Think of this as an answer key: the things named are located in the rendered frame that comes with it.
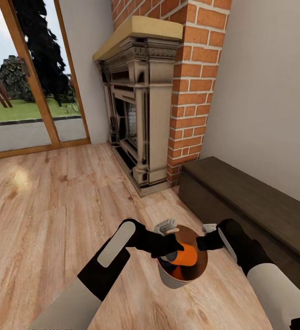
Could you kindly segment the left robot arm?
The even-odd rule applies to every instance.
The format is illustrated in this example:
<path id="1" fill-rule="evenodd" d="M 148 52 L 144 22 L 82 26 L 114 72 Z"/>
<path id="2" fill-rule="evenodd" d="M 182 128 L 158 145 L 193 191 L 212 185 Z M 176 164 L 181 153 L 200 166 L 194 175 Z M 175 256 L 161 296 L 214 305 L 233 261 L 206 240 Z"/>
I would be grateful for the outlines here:
<path id="1" fill-rule="evenodd" d="M 184 251 L 175 234 L 165 235 L 176 226 L 174 219 L 167 219 L 155 225 L 151 232 L 134 219 L 123 221 L 68 287 L 26 330 L 87 330 L 130 257 L 126 247 L 149 251 L 154 259 L 177 250 Z"/>

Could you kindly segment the trash can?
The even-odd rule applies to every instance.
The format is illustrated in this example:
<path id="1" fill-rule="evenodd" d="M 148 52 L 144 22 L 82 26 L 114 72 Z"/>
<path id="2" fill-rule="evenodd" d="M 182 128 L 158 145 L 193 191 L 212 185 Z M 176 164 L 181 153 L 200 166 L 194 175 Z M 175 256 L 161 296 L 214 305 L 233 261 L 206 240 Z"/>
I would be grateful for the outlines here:
<path id="1" fill-rule="evenodd" d="M 208 265 L 208 252 L 207 250 L 200 251 L 198 249 L 198 244 L 196 238 L 199 237 L 198 233 L 195 232 L 190 227 L 177 224 L 176 228 L 179 231 L 170 231 L 169 234 L 175 234 L 176 241 L 187 245 L 191 245 L 193 249 L 196 249 L 197 260 L 196 264 L 190 266 L 181 265 L 181 271 L 183 275 L 183 280 L 179 280 L 168 274 L 168 271 L 161 263 L 161 258 L 157 258 L 157 265 L 162 282 L 171 289 L 180 288 L 194 280 L 200 278 L 206 271 Z M 182 245 L 182 244 L 181 244 Z"/>

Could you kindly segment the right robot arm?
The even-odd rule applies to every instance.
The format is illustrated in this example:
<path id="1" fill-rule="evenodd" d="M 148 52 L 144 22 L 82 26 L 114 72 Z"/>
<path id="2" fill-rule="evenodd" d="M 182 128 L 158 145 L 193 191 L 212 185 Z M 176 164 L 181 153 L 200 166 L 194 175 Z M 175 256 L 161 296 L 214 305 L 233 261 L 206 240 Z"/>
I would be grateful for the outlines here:
<path id="1" fill-rule="evenodd" d="M 242 267 L 273 330 L 300 330 L 300 289 L 266 255 L 256 239 L 250 239 L 234 219 L 203 224 L 198 249 L 227 247 Z"/>

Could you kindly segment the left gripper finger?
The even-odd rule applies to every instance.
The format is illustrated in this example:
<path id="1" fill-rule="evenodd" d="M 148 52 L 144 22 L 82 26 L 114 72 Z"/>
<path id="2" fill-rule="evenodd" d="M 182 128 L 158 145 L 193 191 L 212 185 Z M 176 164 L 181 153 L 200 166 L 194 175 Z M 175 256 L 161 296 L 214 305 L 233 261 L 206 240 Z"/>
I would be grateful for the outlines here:
<path id="1" fill-rule="evenodd" d="M 178 250 L 184 251 L 184 247 L 179 242 L 176 242 L 176 243 L 177 243 Z"/>

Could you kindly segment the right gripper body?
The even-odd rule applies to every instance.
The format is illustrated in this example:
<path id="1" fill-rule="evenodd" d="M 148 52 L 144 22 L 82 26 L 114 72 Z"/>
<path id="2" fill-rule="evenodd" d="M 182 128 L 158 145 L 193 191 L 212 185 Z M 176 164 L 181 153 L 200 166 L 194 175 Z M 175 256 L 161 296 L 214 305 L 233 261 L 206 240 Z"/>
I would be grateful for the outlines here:
<path id="1" fill-rule="evenodd" d="M 215 250 L 215 249 L 221 249 L 223 246 L 217 246 L 212 238 L 211 238 L 212 233 L 210 232 L 208 235 L 204 235 L 204 236 L 199 236 L 196 238 L 197 244 L 198 244 L 198 249 L 200 251 L 204 251 L 204 250 Z"/>

